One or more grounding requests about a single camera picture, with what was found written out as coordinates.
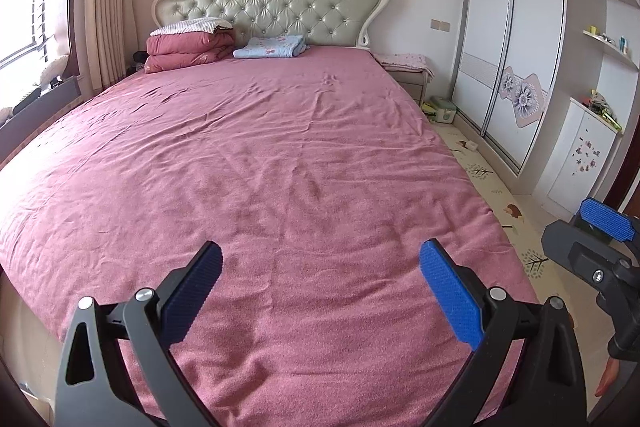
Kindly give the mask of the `person's right hand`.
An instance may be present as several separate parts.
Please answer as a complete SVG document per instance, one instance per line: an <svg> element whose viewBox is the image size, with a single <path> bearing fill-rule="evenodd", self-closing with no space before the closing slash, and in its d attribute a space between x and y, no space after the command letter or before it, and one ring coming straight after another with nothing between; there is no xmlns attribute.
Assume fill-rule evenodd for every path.
<svg viewBox="0 0 640 427"><path fill-rule="evenodd" d="M601 375L599 384L597 385L597 389L594 392L594 395L598 398L603 397L608 388L612 386L616 382L618 374L620 373L620 361L609 358L606 361L604 371Z"/></svg>

